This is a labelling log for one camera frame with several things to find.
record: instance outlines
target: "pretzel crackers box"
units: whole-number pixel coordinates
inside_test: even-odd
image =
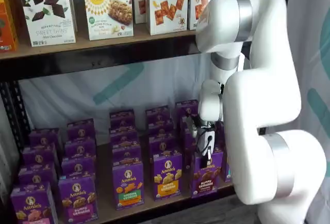
[[[178,148],[158,151],[152,163],[155,201],[181,194],[182,154]]]
[[[133,36],[132,0],[85,0],[90,40]]]
[[[146,0],[151,35],[187,30],[188,0]]]
[[[209,165],[201,168],[202,157],[196,152],[191,162],[190,190],[191,197],[200,197],[214,193],[220,187],[220,171],[223,152],[214,147]]]
[[[117,210],[144,204],[143,164],[138,154],[114,154],[112,176]]]
[[[14,187],[10,198],[19,224],[58,223],[48,182]]]
[[[85,223],[98,219],[94,177],[77,173],[62,176],[58,183],[67,223]]]

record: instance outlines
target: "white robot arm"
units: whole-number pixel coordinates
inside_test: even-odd
[[[243,203],[259,204],[263,224],[302,224],[326,170],[324,151],[309,133],[257,132],[290,122],[301,110],[286,9],[285,0],[211,0],[196,30],[199,50],[213,53],[200,123],[223,118],[235,191]],[[251,69],[237,72],[243,41],[252,41]],[[207,147],[213,152],[210,137],[198,144],[204,156]]]

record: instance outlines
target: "chocolate image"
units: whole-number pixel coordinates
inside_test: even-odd
[[[41,20],[41,19],[43,19],[44,16],[45,16],[44,12],[42,12],[42,11],[38,12],[35,14],[35,16],[33,16],[32,21],[34,22],[34,21]]]
[[[56,4],[59,0],[46,0],[43,4],[53,5]]]
[[[65,18],[64,9],[63,9],[62,5],[53,4],[52,8],[53,8],[53,14],[54,15]]]

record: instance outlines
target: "purple cracker box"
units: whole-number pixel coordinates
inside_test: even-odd
[[[87,154],[90,156],[96,155],[95,140],[92,138],[75,139],[67,141],[64,146],[65,155],[67,157],[74,156],[75,154]]]
[[[19,224],[58,223],[48,182],[14,187],[10,198]]]
[[[141,157],[113,157],[113,190],[116,209],[123,210],[144,204],[143,164]]]
[[[201,168],[201,157],[195,152],[191,162],[190,190],[191,197],[200,197],[214,193],[220,187],[220,171],[223,152],[217,146],[211,157],[211,163]]]
[[[178,147],[153,154],[152,178],[155,201],[175,197],[182,188],[182,154]]]
[[[62,176],[58,183],[67,223],[85,223],[98,219],[94,177],[75,173]]]
[[[94,120],[92,118],[68,123],[68,140],[82,137],[95,139]]]
[[[110,113],[111,129],[117,129],[125,126],[135,126],[135,116],[133,109]]]

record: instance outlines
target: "shelf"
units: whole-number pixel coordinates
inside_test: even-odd
[[[169,198],[155,202],[152,196],[151,180],[149,178],[148,162],[144,165],[144,204],[126,210],[115,210],[112,189],[111,158],[109,157],[109,144],[97,147],[97,197],[99,218],[90,224],[111,223],[120,219],[122,223],[135,223],[149,220],[173,212],[177,212],[195,205],[199,205],[211,200],[216,200],[234,193],[230,183],[222,183],[218,193],[191,199],[189,193],[189,182],[187,173],[184,174],[183,194],[181,196]],[[65,224],[63,217],[59,224]]]

